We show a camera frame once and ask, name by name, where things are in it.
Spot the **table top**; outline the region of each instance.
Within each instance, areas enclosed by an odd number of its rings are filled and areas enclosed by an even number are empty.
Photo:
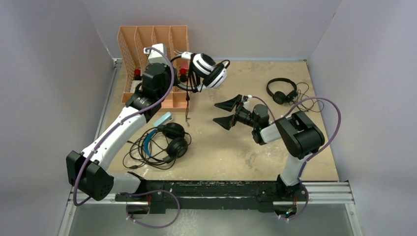
[[[227,72],[228,77],[219,88],[207,89],[201,93],[191,95],[188,124],[185,122],[185,113],[173,113],[173,122],[181,124],[185,131],[192,136],[192,144],[187,153],[176,160],[173,168],[163,171],[146,165],[133,170],[133,172],[146,179],[275,180],[277,178],[278,174],[283,170],[288,157],[288,151],[282,140],[260,146],[253,141],[252,129],[249,126],[238,123],[230,131],[223,129],[220,125],[214,123],[212,119],[229,116],[232,113],[216,108],[214,104],[229,100],[238,94],[250,94],[265,100],[274,113],[275,118],[279,118],[291,106],[288,104],[276,104],[265,90],[267,82],[277,77],[289,78],[295,83],[305,82],[310,86],[306,95],[314,96],[315,93],[307,65],[303,61],[232,61]],[[122,66],[107,117],[106,127],[115,120],[124,107],[121,104],[121,98],[126,80],[126,70]],[[298,88],[304,92],[307,86],[300,84]],[[288,83],[276,82],[270,85],[270,89],[272,92],[279,90],[287,94],[293,88]],[[259,104],[259,101],[252,99],[249,106],[250,110],[256,104]],[[311,102],[307,101],[305,105],[311,105]],[[313,109],[318,110],[318,105],[316,104]],[[324,109],[332,109],[332,107],[326,104]],[[137,140],[164,114],[164,112],[156,114],[130,140],[133,142]],[[327,142],[327,134],[321,114],[309,112],[307,115],[324,133]],[[108,172],[132,171],[122,165],[122,159],[129,152],[131,145],[126,143],[117,153],[110,164]],[[125,164],[127,166],[139,165],[140,162],[128,156]],[[309,161],[302,179],[316,181],[338,180],[330,147]]]

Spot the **gray wall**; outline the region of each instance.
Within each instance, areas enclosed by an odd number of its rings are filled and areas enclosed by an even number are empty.
[[[112,60],[81,0],[0,0],[0,31],[0,235],[56,235]]]
[[[367,236],[417,231],[416,23],[415,0],[343,0],[309,64],[341,108],[331,148]],[[335,111],[323,116],[333,132]]]
[[[110,54],[120,26],[188,25],[190,48],[228,59],[311,56],[341,0],[84,0]]]

